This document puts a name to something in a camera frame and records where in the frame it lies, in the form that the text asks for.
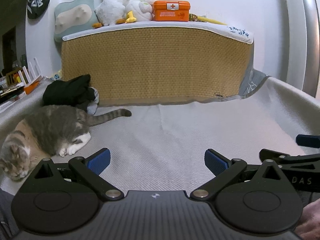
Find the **person's right hand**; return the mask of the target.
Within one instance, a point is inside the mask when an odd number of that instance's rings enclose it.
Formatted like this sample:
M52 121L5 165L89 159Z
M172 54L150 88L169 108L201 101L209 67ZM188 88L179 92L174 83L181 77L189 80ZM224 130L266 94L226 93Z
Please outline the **person's right hand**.
M320 239L320 199L308 204L303 209L295 233L304 240Z

